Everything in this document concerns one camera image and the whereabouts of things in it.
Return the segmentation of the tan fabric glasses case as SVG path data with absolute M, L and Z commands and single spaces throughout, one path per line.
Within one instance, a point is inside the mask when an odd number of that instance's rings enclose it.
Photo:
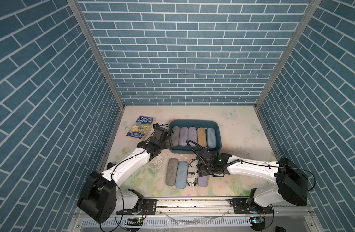
M 198 128 L 197 129 L 197 143 L 203 148 L 205 148 L 207 146 L 205 128 Z

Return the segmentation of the lavender fabric glasses case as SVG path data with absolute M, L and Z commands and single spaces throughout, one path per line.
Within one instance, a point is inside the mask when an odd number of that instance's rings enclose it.
M 179 142 L 178 142 L 180 147 L 187 146 L 188 137 L 189 137 L 189 129 L 187 127 L 181 127 L 179 131 Z

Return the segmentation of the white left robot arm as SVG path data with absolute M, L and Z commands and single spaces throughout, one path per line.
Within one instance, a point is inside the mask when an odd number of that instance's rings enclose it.
M 139 168 L 157 157 L 162 150 L 172 146 L 171 133 L 166 125 L 153 125 L 150 138 L 137 144 L 137 148 L 118 164 L 110 164 L 107 170 L 92 172 L 85 180 L 77 207 L 97 223 L 104 223 L 116 212 L 142 210 L 143 195 L 129 189 L 124 193 L 120 186 Z

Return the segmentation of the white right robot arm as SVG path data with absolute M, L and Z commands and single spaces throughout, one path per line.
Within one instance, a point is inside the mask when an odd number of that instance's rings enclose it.
M 304 171 L 287 159 L 256 161 L 228 153 L 213 155 L 203 149 L 196 152 L 198 176 L 224 177 L 240 175 L 270 183 L 267 187 L 253 188 L 246 200 L 249 211 L 259 212 L 275 203 L 286 201 L 295 206 L 306 206 L 308 177 Z

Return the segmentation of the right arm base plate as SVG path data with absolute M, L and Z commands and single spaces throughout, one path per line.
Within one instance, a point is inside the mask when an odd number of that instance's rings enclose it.
M 233 198 L 229 201 L 235 214 L 272 214 L 272 206 L 261 207 L 256 204 L 253 198 Z

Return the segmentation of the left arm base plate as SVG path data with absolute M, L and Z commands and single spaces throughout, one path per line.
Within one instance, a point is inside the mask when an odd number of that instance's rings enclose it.
M 143 199 L 142 203 L 138 204 L 135 209 L 122 208 L 116 212 L 117 215 L 141 215 L 142 213 L 148 215 L 155 215 L 157 208 L 157 199 Z

